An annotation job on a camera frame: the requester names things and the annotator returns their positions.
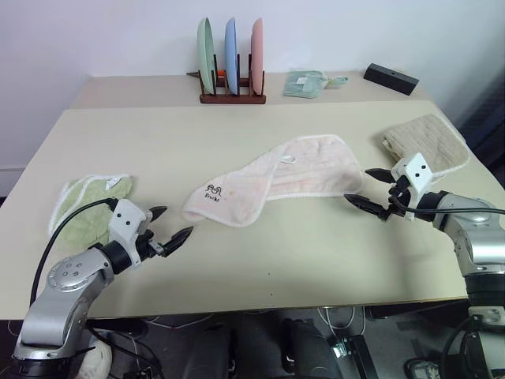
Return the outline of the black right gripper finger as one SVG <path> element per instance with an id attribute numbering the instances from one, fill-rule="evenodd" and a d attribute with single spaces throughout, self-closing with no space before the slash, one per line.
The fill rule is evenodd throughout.
<path id="1" fill-rule="evenodd" d="M 377 216 L 378 218 L 386 217 L 386 209 L 382 205 L 370 201 L 367 197 L 358 194 L 345 194 L 344 197 L 353 206 L 362 211 Z"/>
<path id="2" fill-rule="evenodd" d="M 390 170 L 382 168 L 372 168 L 365 171 L 366 174 L 373 177 L 375 180 L 385 183 L 394 183 L 395 179 Z"/>

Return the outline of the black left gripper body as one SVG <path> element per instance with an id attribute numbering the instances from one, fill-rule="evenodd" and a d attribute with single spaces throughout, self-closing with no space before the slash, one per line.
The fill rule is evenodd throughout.
<path id="1" fill-rule="evenodd" d="M 138 236 L 135 244 L 142 261 L 154 256 L 162 256 L 163 252 L 163 246 L 154 240 L 154 232 L 148 228 L 151 223 L 151 217 L 152 214 L 149 210 L 146 213 L 146 220 L 141 221 L 137 229 Z"/>

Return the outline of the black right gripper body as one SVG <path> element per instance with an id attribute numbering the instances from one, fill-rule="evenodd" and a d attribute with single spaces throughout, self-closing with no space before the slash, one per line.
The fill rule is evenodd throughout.
<path id="1" fill-rule="evenodd" d="M 394 179 L 390 174 L 386 178 L 381 178 L 380 181 L 392 184 L 392 187 L 388 191 L 389 205 L 380 211 L 379 218 L 382 221 L 387 221 L 391 215 L 405 217 L 411 199 L 409 191 L 410 181 L 408 178 L 402 175 L 398 179 Z"/>

